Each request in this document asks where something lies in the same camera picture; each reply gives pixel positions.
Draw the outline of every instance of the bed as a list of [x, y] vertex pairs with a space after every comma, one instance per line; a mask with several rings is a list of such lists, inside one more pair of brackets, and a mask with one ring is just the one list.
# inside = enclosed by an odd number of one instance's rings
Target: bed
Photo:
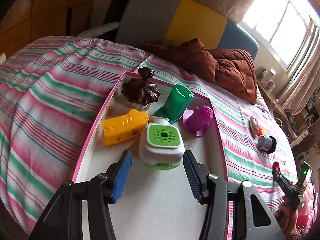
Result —
[[[0, 68], [0, 197], [27, 233], [56, 189], [71, 177], [113, 85], [124, 71], [136, 72], [143, 66], [152, 68], [157, 79], [181, 82], [211, 99], [228, 180], [250, 180], [276, 211], [283, 193], [272, 180], [272, 164], [278, 161], [289, 180], [295, 181], [297, 174], [289, 142], [263, 103], [251, 105], [128, 45], [96, 38], [46, 37], [18, 51]], [[276, 137], [275, 153], [266, 155], [256, 148], [248, 126], [251, 115]]]

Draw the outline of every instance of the white tray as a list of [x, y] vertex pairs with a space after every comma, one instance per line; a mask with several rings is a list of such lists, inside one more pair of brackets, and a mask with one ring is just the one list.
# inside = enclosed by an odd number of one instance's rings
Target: white tray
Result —
[[[126, 114], [130, 110], [121, 94], [121, 85], [132, 77], [140, 78], [138, 74], [125, 72], [103, 104], [84, 143], [72, 180], [77, 183], [92, 179], [105, 172], [110, 164], [118, 162], [124, 150], [131, 150], [132, 167], [122, 197], [115, 205], [109, 205], [116, 238], [198, 239], [206, 205], [200, 205], [193, 198], [183, 165], [170, 171], [145, 167], [138, 158], [139, 137], [111, 147], [104, 146], [101, 142], [100, 122]], [[161, 96], [157, 103], [151, 104], [149, 116], [165, 103], [173, 87], [172, 84], [157, 79], [152, 78], [151, 81], [157, 84]], [[212, 107], [208, 98], [193, 93], [195, 97], [188, 109], [202, 105]], [[226, 165], [215, 117], [201, 138], [195, 138], [185, 131], [181, 122], [178, 120], [173, 125], [180, 130], [186, 150], [192, 150], [199, 163], [205, 164], [210, 172], [226, 180]], [[86, 201], [82, 203], [82, 225], [84, 240], [90, 239]]]

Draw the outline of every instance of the brown pumpkin-shaped lid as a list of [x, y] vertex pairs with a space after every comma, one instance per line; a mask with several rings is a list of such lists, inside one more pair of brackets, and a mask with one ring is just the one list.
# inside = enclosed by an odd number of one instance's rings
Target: brown pumpkin-shaped lid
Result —
[[146, 106], [158, 101], [160, 91], [157, 85], [147, 79], [153, 77], [153, 70], [142, 67], [138, 70], [141, 79], [132, 78], [122, 85], [121, 93], [130, 103], [137, 103]]

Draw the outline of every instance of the hand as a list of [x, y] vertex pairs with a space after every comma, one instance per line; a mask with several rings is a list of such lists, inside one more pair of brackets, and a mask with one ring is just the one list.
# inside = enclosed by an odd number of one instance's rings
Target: hand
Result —
[[287, 215], [287, 220], [284, 223], [284, 226], [281, 228], [282, 232], [284, 233], [284, 236], [289, 239], [293, 234], [296, 232], [296, 225], [297, 225], [297, 219], [298, 219], [298, 211], [292, 210], [290, 207], [284, 206], [284, 202], [282, 202], [276, 212], [275, 217], [278, 218], [280, 216], [280, 213], [284, 212], [284, 214]]

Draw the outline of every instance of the white and green toy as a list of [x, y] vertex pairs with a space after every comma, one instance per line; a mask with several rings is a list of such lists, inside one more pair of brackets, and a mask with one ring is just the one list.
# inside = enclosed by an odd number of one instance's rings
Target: white and green toy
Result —
[[152, 117], [153, 122], [143, 127], [139, 158], [150, 168], [171, 170], [182, 162], [185, 152], [180, 131], [169, 123], [168, 118]]

